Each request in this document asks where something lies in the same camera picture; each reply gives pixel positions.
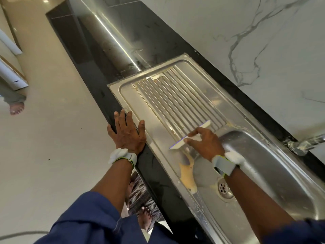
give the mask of grey pants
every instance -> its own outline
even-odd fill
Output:
[[[4,98],[4,101],[8,104],[22,103],[26,100],[26,97],[18,92],[15,92],[10,88],[8,83],[0,77],[0,95]]]

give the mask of stainless steel sink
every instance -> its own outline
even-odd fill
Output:
[[[325,218],[325,185],[222,89],[188,55],[109,86],[197,221],[215,243],[258,243],[224,179],[190,147],[169,150],[210,119],[227,151],[244,159],[242,170],[292,217]]]

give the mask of blue shirt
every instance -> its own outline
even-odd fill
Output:
[[[264,238],[270,243],[325,242],[324,221],[297,221]],[[49,234],[35,244],[146,244],[136,215],[121,218],[110,201],[96,192],[82,194],[55,222]],[[149,244],[176,244],[172,234],[155,225]]]

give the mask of faucet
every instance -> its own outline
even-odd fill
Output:
[[[289,141],[288,148],[298,156],[305,156],[307,152],[315,148],[315,145],[325,142],[325,133],[303,141]]]

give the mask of sink rim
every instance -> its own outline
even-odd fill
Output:
[[[300,159],[292,154],[279,140],[277,140],[269,131],[266,130],[246,109],[244,109],[229,93],[227,93],[214,79],[212,79],[203,69],[201,69],[195,61],[193,61],[187,54],[183,54],[179,57],[176,57],[172,60],[166,61],[160,65],[154,66],[138,74],[132,75],[128,78],[122,79],[119,82],[112,83],[108,85],[111,89],[112,93],[115,95],[117,100],[120,102],[122,108],[126,111],[131,110],[130,106],[123,98],[121,94],[121,89],[124,85],[132,82],[137,78],[145,78],[152,75],[158,69],[168,67],[168,65],[176,63],[178,61],[188,61],[191,63],[196,70],[202,73],[206,79],[209,80],[209,83],[212,84],[218,94],[228,103],[230,104],[258,133],[263,139],[265,139],[266,143],[269,145],[270,150],[277,157],[281,158],[282,165],[292,172],[295,177],[299,180],[299,182],[304,183],[308,188],[311,189],[313,196],[316,198],[320,198],[321,194],[325,195],[325,185],[324,183],[317,178],[314,174],[312,174],[306,166],[300,161]],[[139,123],[139,119],[137,116],[134,116],[134,122],[137,125]],[[198,209],[197,203],[193,200],[193,195],[190,194],[182,183],[179,183],[179,177],[174,172],[173,168],[169,165],[168,161],[165,159],[164,154],[160,151],[160,149],[155,145],[151,136],[147,134],[147,143],[149,148],[157,157],[158,161],[161,163],[162,167],[168,174],[169,178],[173,182],[174,186],[179,191],[183,200],[193,213],[194,217],[206,231],[206,233],[210,236],[210,238],[214,242],[222,242],[222,243],[230,243],[228,238],[225,236],[221,227],[215,221],[214,217],[211,215],[208,209]]]

